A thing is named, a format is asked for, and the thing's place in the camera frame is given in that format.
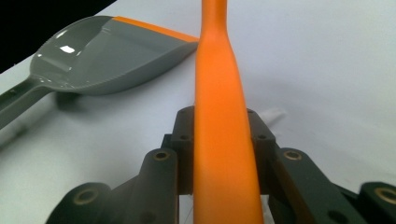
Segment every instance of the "white table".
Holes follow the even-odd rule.
[[[199,36],[201,2],[118,0],[99,15]],[[306,152],[352,191],[396,185],[395,2],[230,0],[228,15],[247,106],[279,145]],[[28,76],[31,59],[0,75],[0,93]],[[194,103],[194,60],[120,93],[51,93],[1,130],[0,223],[44,223],[70,189],[137,175],[177,111]],[[180,223],[191,205],[182,198]]]

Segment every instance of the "orange edge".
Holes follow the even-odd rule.
[[[170,35],[174,38],[177,38],[177,39],[180,39],[180,40],[183,40],[186,42],[198,42],[198,40],[199,40],[199,38],[192,36],[192,35],[185,35],[180,32],[177,32],[177,31],[163,28],[161,26],[153,25],[150,23],[142,22],[142,21],[136,21],[136,20],[132,20],[129,18],[121,17],[121,16],[113,17],[113,20],[129,23],[129,24],[139,26],[139,27],[142,27],[145,29],[149,29],[149,30],[157,32],[157,33],[161,33],[163,35]]]

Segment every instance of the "gray ladle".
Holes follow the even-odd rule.
[[[77,21],[38,50],[27,79],[0,95],[0,129],[52,91],[109,94],[147,82],[195,51],[197,40],[108,16]]]

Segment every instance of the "orange utensil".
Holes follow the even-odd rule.
[[[226,0],[203,0],[196,56],[194,223],[263,223],[248,112],[226,18]]]

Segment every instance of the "gray handle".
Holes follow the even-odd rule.
[[[36,103],[51,89],[36,85],[32,80],[26,79],[9,91],[0,95],[0,129],[3,129],[12,120]]]

